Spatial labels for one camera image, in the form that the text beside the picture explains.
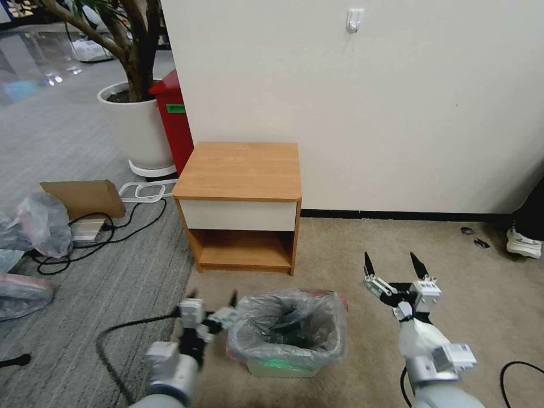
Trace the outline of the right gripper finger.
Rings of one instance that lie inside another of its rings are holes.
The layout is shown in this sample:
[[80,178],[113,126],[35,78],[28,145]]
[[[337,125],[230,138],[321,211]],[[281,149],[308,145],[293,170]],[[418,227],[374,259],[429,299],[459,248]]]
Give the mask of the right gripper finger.
[[425,264],[415,255],[415,253],[410,252],[410,258],[419,281],[434,283],[437,281],[437,279],[428,272]]
[[373,264],[368,255],[364,252],[364,286],[384,304],[394,304],[394,288],[375,274]]

